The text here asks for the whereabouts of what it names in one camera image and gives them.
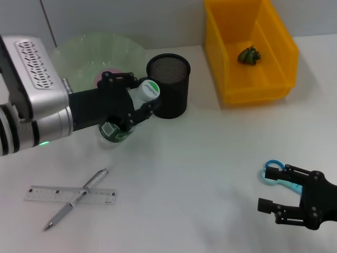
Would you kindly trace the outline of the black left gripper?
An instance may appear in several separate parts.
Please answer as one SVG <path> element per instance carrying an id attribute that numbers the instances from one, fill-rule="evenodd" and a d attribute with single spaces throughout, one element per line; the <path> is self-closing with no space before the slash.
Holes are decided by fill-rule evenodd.
<path id="1" fill-rule="evenodd" d="M 155 99 L 135 110 L 126 89 L 135 89 L 139 85 L 140 81 L 132 72 L 105 71 L 98 81 L 97 89 L 70 94 L 68 98 L 73 130 L 78 131 L 109 121 L 120 123 L 123 120 L 123 130 L 130 131 L 132 127 L 149 119 L 162 102 Z"/>

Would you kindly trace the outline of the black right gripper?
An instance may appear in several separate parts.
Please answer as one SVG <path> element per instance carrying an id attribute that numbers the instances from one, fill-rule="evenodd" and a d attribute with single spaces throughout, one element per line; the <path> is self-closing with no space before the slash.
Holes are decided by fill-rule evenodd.
<path id="1" fill-rule="evenodd" d="M 336 185 L 328 182 L 322 172 L 307 171 L 286 164 L 283 170 L 267 167 L 264 176 L 276 184 L 292 183 L 303 186 L 301 208 L 284 206 L 259 198 L 257 210 L 267 214 L 273 213 L 275 223 L 319 229 L 326 221 L 336 222 Z"/>

